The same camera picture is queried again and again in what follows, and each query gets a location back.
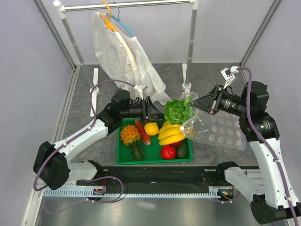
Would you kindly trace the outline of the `green plastic lettuce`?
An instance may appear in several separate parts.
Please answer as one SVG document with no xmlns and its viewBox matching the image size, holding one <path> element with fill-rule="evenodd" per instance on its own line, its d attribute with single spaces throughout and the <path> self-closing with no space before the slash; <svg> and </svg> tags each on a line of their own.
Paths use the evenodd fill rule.
<svg viewBox="0 0 301 226">
<path fill-rule="evenodd" d="M 190 118 L 191 97 L 187 99 L 173 99 L 165 104 L 165 120 L 170 124 L 183 124 Z"/>
</svg>

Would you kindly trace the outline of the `clear dotted zip top bag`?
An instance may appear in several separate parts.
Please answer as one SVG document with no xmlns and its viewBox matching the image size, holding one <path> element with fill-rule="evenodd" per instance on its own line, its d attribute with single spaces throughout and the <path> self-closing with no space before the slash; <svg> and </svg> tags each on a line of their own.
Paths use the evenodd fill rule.
<svg viewBox="0 0 301 226">
<path fill-rule="evenodd" d="M 180 130 L 191 141 L 244 151 L 246 137 L 239 126 L 239 117 L 224 111 L 209 115 L 190 108 L 190 118 Z"/>
</svg>

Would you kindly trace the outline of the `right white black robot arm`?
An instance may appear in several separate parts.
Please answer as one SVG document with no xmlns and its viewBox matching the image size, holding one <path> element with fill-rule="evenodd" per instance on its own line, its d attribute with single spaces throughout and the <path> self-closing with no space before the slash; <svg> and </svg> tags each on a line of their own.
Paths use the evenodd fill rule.
<svg viewBox="0 0 301 226">
<path fill-rule="evenodd" d="M 280 134 L 275 120 L 266 112 L 269 99 L 267 85 L 248 82 L 241 96 L 216 85 L 190 106 L 210 115 L 224 111 L 239 117 L 240 129 L 257 159 L 263 185 L 245 175 L 234 162 L 218 165 L 215 174 L 220 185 L 232 184 L 249 201 L 253 217 L 263 225 L 286 220 L 289 225 L 301 224 L 301 202 L 290 184 L 282 160 Z"/>
</svg>

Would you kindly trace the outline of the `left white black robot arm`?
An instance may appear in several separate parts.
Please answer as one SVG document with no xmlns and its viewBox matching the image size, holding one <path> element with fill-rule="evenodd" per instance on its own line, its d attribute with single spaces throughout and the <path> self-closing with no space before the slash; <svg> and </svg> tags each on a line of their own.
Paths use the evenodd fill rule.
<svg viewBox="0 0 301 226">
<path fill-rule="evenodd" d="M 72 163 L 72 159 L 97 140 L 117 130 L 123 119 L 128 118 L 158 122 L 164 120 L 164 114 L 150 97 L 132 100 L 127 90 L 117 90 L 111 102 L 84 128 L 54 144 L 46 141 L 39 146 L 33 165 L 37 178 L 51 190 L 77 180 L 88 180 L 93 185 L 99 185 L 103 181 L 103 173 L 98 171 L 98 163 Z"/>
</svg>

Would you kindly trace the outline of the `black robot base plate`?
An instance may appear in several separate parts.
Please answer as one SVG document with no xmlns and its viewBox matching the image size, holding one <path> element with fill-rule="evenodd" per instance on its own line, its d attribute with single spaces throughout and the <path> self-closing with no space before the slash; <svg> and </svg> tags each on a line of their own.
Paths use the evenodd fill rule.
<svg viewBox="0 0 301 226">
<path fill-rule="evenodd" d="M 95 178 L 115 176 L 125 194 L 207 193 L 209 187 L 232 187 L 217 167 L 203 166 L 108 166 Z"/>
</svg>

